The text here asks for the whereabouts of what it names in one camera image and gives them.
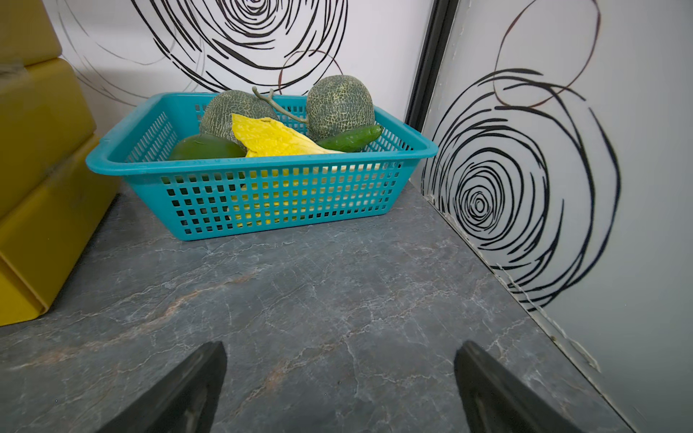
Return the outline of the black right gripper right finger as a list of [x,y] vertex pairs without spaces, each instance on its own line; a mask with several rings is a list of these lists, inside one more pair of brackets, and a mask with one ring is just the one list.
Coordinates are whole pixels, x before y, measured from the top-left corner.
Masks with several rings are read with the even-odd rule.
[[456,351],[454,373],[472,432],[581,433],[471,340]]

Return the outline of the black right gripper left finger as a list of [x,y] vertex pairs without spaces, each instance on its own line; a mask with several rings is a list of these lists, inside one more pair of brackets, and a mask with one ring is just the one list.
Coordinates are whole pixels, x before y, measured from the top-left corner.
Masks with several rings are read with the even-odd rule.
[[223,344],[207,342],[99,430],[209,432],[226,372]]

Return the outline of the yellow plastic drawer cabinet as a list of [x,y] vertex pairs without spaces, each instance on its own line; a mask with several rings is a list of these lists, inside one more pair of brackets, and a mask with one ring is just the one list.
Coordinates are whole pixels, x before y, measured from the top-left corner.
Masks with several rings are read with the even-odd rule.
[[117,194],[86,164],[96,123],[40,1],[1,5],[1,322],[55,301]]

